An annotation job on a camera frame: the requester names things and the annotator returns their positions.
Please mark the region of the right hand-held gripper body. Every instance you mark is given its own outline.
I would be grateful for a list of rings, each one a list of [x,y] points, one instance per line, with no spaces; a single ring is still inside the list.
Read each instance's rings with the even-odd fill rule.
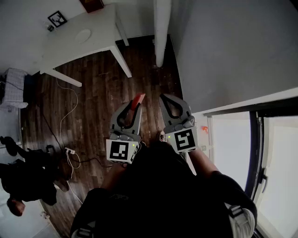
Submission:
[[[194,116],[175,126],[164,128],[167,142],[172,146],[177,154],[183,154],[198,148],[197,129]]]

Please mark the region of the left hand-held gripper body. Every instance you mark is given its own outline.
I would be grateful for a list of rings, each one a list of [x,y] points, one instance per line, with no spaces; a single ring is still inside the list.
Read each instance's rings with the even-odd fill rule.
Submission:
[[[132,164],[141,148],[140,128],[116,130],[110,128],[110,137],[106,140],[107,160],[115,163]]]

